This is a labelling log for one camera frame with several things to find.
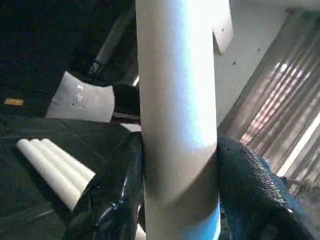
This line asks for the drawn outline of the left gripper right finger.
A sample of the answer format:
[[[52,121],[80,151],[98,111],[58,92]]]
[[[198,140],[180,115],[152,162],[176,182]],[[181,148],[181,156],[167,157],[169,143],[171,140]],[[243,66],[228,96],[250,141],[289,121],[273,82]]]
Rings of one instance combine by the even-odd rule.
[[[217,137],[219,195],[234,240],[318,240],[320,229],[266,160],[227,135]]]

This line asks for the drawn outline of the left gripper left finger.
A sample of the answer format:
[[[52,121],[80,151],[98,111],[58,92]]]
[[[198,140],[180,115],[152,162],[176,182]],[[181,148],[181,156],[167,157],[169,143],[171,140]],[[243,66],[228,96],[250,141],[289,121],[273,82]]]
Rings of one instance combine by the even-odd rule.
[[[143,203],[142,143],[127,136],[96,169],[68,226],[70,240],[133,240]]]

